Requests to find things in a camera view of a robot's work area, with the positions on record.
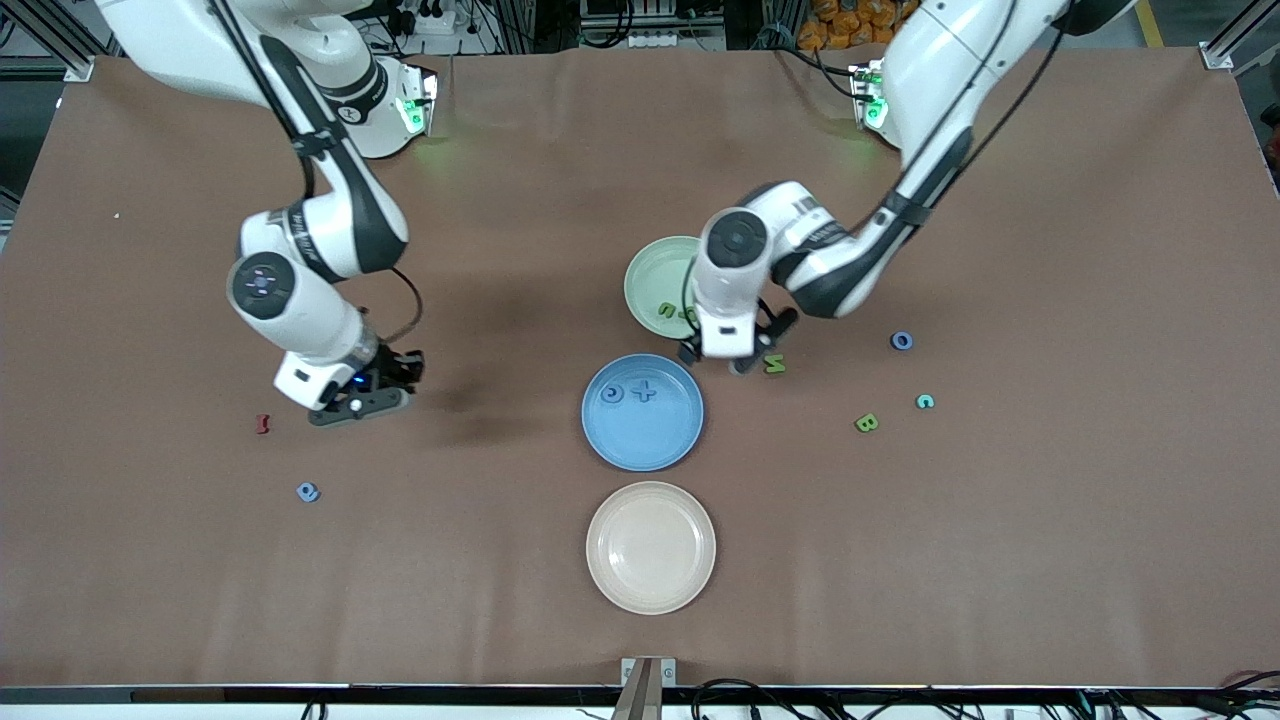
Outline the white power strip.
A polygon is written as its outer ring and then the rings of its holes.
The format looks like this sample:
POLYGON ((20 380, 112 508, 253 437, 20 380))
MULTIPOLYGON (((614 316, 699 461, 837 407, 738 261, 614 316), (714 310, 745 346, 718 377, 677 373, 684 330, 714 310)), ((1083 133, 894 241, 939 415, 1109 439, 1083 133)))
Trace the white power strip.
POLYGON ((722 32, 714 27, 635 29, 623 45, 626 49, 691 47, 708 53, 727 50, 722 32))
POLYGON ((396 0, 389 26, 398 36, 453 35, 460 23, 456 0, 396 0))

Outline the green plate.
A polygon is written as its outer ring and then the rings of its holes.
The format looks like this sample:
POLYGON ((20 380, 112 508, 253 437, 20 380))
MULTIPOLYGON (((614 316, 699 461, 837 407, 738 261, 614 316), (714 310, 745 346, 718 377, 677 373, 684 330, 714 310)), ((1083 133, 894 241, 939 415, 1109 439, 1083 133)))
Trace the green plate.
POLYGON ((668 340, 681 340, 695 333, 681 318, 685 307, 695 307, 692 264, 698 258, 699 238, 671 236, 641 249, 628 264, 623 277, 623 299, 632 318, 646 331, 668 340), (662 302, 680 307, 675 318, 658 316, 662 302))

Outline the brown table cover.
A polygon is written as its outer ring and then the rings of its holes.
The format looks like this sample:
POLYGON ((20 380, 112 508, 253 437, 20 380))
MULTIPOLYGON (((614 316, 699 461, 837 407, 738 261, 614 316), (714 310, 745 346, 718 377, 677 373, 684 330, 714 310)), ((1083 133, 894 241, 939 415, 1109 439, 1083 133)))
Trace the brown table cover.
POLYGON ((897 159, 769 53, 436 67, 443 137, 375 164, 422 384, 334 429, 225 296, 241 222, 300 192, 271 114, 125 60, 65 88, 0 254, 0 683, 604 684, 640 653, 687 683, 1280 669, 1280 199, 1196 50, 1059 53, 867 302, 795 325, 785 374, 695 369, 705 429, 657 479, 708 509, 718 559, 655 618, 584 552, 636 477, 588 446, 582 392, 673 351, 626 266, 773 181, 854 223, 897 159))

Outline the blue plate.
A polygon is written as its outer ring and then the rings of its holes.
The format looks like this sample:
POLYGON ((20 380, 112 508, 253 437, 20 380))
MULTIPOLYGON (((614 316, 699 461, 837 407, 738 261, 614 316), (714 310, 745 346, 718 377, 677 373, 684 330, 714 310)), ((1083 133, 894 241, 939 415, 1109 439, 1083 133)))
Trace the blue plate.
POLYGON ((659 471, 680 462, 705 424, 700 386, 681 364, 655 354, 631 354, 605 364, 588 383, 580 406, 582 432, 608 464, 626 471, 659 471), (631 388, 650 380, 657 396, 639 402, 631 388), (599 398, 605 384, 626 391, 620 404, 599 398))

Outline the aluminium frame rail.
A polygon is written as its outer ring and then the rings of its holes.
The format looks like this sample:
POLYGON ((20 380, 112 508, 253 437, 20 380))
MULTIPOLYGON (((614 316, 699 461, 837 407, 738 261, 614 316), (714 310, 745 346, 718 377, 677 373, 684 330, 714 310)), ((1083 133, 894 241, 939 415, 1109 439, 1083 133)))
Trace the aluminium frame rail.
POLYGON ((1233 54, 1271 20, 1280 22, 1280 0, 1248 0, 1243 9, 1217 28, 1207 41, 1197 44, 1204 68, 1230 70, 1234 76, 1243 76, 1268 64, 1280 53, 1280 41, 1239 67, 1233 60, 1233 54))
POLYGON ((0 0, 0 14, 44 49, 42 56, 0 50, 0 79, 86 82, 104 46, 59 0, 0 0))

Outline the orange fruit bag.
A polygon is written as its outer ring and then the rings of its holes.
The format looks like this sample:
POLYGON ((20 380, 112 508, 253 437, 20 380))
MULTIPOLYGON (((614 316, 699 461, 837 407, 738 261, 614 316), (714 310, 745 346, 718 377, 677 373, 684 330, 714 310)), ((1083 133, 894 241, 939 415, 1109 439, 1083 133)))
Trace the orange fruit bag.
POLYGON ((804 53, 890 44, 920 0, 809 0, 795 35, 804 53))

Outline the beige plate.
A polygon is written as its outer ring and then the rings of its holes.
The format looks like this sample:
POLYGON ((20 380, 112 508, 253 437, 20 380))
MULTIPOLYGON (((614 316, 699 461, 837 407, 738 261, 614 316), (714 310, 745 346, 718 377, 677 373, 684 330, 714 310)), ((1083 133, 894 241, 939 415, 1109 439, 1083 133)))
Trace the beige plate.
POLYGON ((595 587, 641 616, 676 612, 705 589, 716 568, 710 514, 690 492, 643 480, 617 489, 594 512, 585 559, 595 587))

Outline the silver metal bracket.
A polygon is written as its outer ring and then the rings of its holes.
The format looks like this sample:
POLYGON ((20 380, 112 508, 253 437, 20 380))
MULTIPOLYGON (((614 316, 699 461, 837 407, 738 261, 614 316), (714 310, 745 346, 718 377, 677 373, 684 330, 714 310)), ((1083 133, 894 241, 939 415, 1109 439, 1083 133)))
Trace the silver metal bracket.
POLYGON ((623 687, 611 720, 663 720, 664 691, 676 688, 676 670, 669 656, 623 659, 623 687))

